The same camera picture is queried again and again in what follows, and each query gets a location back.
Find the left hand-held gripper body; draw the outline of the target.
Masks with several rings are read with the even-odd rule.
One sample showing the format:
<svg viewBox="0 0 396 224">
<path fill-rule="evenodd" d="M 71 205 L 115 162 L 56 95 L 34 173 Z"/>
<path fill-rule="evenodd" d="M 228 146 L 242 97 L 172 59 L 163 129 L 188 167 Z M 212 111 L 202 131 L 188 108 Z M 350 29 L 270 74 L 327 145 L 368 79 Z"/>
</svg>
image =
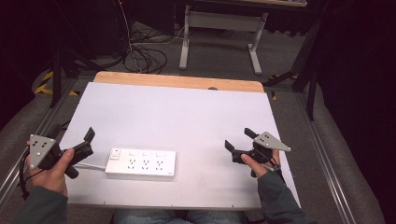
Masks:
<svg viewBox="0 0 396 224">
<path fill-rule="evenodd" d="M 68 177 L 72 179 L 77 178 L 78 171 L 74 168 L 74 165 L 93 154 L 91 141 L 90 137 L 85 137 L 82 143 L 74 146 L 75 153 L 73 159 L 69 162 L 64 171 Z M 52 169 L 66 152 L 65 149 L 60 149 L 60 146 L 55 139 L 34 134 L 30 136 L 29 151 L 29 168 L 39 168 L 43 170 Z"/>
</svg>

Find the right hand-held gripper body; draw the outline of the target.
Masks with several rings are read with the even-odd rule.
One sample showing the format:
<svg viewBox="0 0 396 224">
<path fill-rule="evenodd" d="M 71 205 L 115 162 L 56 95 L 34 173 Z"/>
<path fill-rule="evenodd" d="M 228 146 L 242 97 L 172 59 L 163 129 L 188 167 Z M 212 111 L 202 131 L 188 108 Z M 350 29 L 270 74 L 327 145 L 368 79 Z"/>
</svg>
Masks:
<svg viewBox="0 0 396 224">
<path fill-rule="evenodd" d="M 279 139 L 268 132 L 258 134 L 258 136 L 252 140 L 253 142 L 251 150 L 244 151 L 236 149 L 234 153 L 231 153 L 233 162 L 244 164 L 241 159 L 241 155 L 247 154 L 250 158 L 258 163 L 270 162 L 271 164 L 275 164 L 275 162 L 272 161 L 274 150 L 287 152 L 291 151 L 290 147 L 282 143 Z"/>
</svg>

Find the person's right hand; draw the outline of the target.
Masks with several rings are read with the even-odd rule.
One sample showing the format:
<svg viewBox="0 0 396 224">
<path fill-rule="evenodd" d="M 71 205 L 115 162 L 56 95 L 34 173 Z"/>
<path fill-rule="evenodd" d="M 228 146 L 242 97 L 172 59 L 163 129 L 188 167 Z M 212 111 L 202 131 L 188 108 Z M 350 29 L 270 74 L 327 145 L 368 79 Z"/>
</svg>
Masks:
<svg viewBox="0 0 396 224">
<path fill-rule="evenodd" d="M 273 151 L 273 158 L 277 164 L 280 164 L 280 158 L 279 158 L 279 151 L 274 150 Z M 247 154 L 242 154 L 241 155 L 242 161 L 255 173 L 255 176 L 257 178 L 265 175 L 268 172 L 268 169 L 266 169 L 262 164 L 254 161 L 252 158 L 249 157 Z"/>
</svg>

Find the person's left hand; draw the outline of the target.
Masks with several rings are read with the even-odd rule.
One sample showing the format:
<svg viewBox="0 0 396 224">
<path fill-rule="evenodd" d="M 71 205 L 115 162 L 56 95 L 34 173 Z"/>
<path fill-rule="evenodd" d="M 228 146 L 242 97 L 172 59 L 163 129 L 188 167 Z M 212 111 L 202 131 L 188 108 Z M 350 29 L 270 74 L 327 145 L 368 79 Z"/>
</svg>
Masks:
<svg viewBox="0 0 396 224">
<path fill-rule="evenodd" d="M 41 187 L 67 196 L 64 172 L 74 157 L 75 150 L 69 148 L 50 170 L 28 169 L 34 187 Z"/>
</svg>

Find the yellow black floor tape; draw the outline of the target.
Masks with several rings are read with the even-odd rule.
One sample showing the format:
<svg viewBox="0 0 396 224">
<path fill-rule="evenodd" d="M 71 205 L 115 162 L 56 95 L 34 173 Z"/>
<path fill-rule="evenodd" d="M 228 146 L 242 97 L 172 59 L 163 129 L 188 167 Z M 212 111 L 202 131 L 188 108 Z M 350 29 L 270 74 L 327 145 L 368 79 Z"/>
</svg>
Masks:
<svg viewBox="0 0 396 224">
<path fill-rule="evenodd" d="M 35 89 L 35 94 L 39 94 L 39 93 L 53 94 L 53 90 L 47 88 L 47 84 L 50 82 L 52 76 L 53 76 L 52 71 L 48 71 L 48 73 L 44 75 L 38 87 Z"/>
</svg>

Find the white power strip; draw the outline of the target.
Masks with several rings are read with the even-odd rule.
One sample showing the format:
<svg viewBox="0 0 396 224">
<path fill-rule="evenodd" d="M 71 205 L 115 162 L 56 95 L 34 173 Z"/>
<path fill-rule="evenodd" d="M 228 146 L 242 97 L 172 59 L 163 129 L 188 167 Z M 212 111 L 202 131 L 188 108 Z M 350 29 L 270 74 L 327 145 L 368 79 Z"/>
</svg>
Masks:
<svg viewBox="0 0 396 224">
<path fill-rule="evenodd" d="M 175 151 L 113 148 L 105 173 L 109 178 L 170 180 L 176 172 Z"/>
</svg>

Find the white board sheet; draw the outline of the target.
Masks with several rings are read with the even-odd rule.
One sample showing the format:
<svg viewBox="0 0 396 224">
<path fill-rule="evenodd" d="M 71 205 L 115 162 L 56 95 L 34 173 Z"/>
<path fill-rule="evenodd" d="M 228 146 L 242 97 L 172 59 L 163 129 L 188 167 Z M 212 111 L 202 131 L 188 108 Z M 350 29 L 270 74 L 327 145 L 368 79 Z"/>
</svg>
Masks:
<svg viewBox="0 0 396 224">
<path fill-rule="evenodd" d="M 246 165 L 234 163 L 224 144 L 248 150 L 244 130 L 277 135 L 263 92 L 210 91 L 90 83 L 83 92 L 63 148 L 95 131 L 96 170 L 81 170 L 67 183 L 71 204 L 106 207 L 252 210 L 260 208 L 257 181 Z M 114 147 L 174 150 L 171 179 L 111 179 L 102 168 Z"/>
</svg>

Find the black metal stand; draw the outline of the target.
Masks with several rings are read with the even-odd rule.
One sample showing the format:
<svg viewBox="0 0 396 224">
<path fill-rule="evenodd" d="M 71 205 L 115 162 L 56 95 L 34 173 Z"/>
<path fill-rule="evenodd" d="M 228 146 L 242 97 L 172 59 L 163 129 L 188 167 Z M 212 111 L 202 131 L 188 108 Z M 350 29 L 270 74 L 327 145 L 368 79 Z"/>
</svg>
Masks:
<svg viewBox="0 0 396 224">
<path fill-rule="evenodd" d="M 314 59 L 312 50 L 316 43 L 316 38 L 321 22 L 322 19 L 315 19 L 312 27 L 310 28 L 305 37 L 304 43 L 302 44 L 291 69 L 288 72 L 280 75 L 279 77 L 274 76 L 263 83 L 264 87 L 271 87 L 277 83 L 286 80 L 287 78 L 297 76 L 297 79 L 291 86 L 294 92 L 302 92 L 306 85 L 309 85 L 308 98 L 306 102 L 306 112 L 311 120 L 314 120 L 314 101 L 318 82 L 317 74 L 315 71 L 316 61 Z"/>
<path fill-rule="evenodd" d="M 62 73 L 68 78 L 77 78 L 79 76 L 77 61 L 88 66 L 89 69 L 96 72 L 105 71 L 105 68 L 92 62 L 87 57 L 69 48 L 57 48 L 53 52 L 52 58 L 52 100 L 50 108 L 55 107 L 64 96 L 62 93 Z"/>
</svg>

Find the person's legs in jeans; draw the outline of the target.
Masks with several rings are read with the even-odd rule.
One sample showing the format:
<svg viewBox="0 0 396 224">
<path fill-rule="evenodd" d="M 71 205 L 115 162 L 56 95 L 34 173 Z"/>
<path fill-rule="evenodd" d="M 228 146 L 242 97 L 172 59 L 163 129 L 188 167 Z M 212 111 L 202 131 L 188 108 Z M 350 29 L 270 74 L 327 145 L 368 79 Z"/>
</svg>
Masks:
<svg viewBox="0 0 396 224">
<path fill-rule="evenodd" d="M 190 210 L 178 215 L 175 210 L 118 209 L 112 224 L 247 224 L 244 212 Z"/>
</svg>

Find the aluminium floor rail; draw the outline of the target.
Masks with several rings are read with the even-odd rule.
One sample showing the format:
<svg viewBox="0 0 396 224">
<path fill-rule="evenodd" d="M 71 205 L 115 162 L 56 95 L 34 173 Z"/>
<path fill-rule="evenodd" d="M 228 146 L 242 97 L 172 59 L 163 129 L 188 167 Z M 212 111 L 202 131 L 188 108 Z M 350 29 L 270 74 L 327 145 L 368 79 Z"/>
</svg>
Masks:
<svg viewBox="0 0 396 224">
<path fill-rule="evenodd" d="M 45 135 L 48 132 L 55 117 L 59 114 L 61 107 L 66 100 L 66 97 L 72 91 L 76 82 L 77 81 L 75 79 L 71 79 L 67 80 L 64 83 L 64 87 L 62 88 L 62 93 L 64 94 L 64 96 L 61 98 L 60 102 L 53 108 L 50 108 L 50 106 L 45 106 L 45 115 L 40 120 L 37 128 L 33 132 L 29 133 L 27 137 L 22 138 L 24 149 L 21 152 L 21 155 L 16 160 L 15 164 L 7 172 L 7 176 L 5 177 L 5 179 L 0 182 L 0 210 L 8 202 L 9 198 L 11 197 L 17 186 L 22 186 L 21 196 L 23 199 L 26 198 L 27 189 L 25 172 L 27 170 L 27 166 L 25 165 L 25 161 L 27 156 L 30 154 L 27 141 L 32 134 Z"/>
<path fill-rule="evenodd" d="M 342 189 L 340 181 L 332 167 L 332 163 L 328 157 L 325 146 L 323 145 L 321 138 L 318 134 L 318 129 L 313 120 L 311 120 L 306 111 L 306 103 L 304 101 L 304 96 L 301 93 L 296 93 L 295 98 L 297 104 L 299 105 L 304 120 L 308 126 L 310 136 L 312 137 L 315 145 L 315 151 L 318 157 L 318 162 L 320 164 L 321 170 L 326 178 L 326 182 L 329 186 L 330 192 L 334 199 L 335 205 L 337 207 L 338 213 L 342 219 L 343 224 L 356 224 L 356 219 L 352 214 L 350 206 L 348 204 L 346 195 Z"/>
</svg>

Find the white metal desk frame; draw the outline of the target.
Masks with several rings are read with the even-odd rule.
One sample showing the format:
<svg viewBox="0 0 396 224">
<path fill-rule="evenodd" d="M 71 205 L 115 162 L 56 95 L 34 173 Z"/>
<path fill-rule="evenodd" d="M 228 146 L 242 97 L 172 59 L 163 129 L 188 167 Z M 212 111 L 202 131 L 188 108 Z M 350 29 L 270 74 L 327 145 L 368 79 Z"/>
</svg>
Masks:
<svg viewBox="0 0 396 224">
<path fill-rule="evenodd" d="M 265 12 L 263 12 L 260 17 L 196 12 L 191 9 L 191 6 L 186 5 L 184 10 L 184 36 L 181 47 L 179 69 L 185 70 L 187 68 L 190 46 L 189 31 L 191 27 L 223 29 L 255 33 L 253 42 L 247 45 L 247 51 L 252 63 L 254 74 L 259 76 L 262 73 L 262 68 L 257 55 L 257 47 L 260 43 L 267 17 L 268 14 Z"/>
</svg>

